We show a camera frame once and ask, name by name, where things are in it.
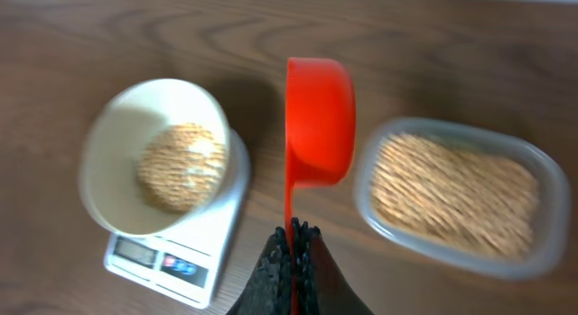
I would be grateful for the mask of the red plastic measuring scoop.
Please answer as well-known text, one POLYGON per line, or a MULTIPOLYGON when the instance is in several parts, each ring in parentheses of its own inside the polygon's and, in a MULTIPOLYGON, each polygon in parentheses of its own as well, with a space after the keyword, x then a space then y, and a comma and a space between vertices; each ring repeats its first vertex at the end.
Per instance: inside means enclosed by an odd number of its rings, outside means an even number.
MULTIPOLYGON (((328 187, 348 173, 355 146, 356 101, 349 73, 336 60, 291 58, 285 91, 284 217, 295 266, 293 192, 328 187)), ((296 271, 293 312, 298 313, 296 271)))

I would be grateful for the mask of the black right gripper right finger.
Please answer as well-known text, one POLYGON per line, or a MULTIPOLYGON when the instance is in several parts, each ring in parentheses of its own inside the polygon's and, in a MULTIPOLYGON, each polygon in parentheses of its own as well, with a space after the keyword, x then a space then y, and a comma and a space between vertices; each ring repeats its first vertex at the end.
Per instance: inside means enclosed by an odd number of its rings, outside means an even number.
POLYGON ((295 271, 298 313, 373 315, 352 290, 325 245, 321 230, 295 220, 295 271))

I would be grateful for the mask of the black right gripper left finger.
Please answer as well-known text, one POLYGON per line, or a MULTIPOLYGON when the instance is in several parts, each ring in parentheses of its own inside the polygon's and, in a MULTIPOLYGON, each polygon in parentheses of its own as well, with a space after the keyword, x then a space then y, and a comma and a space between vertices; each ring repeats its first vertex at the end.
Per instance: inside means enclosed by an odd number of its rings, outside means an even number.
POLYGON ((289 315, 292 289, 290 249, 284 229, 277 227, 227 315, 289 315))

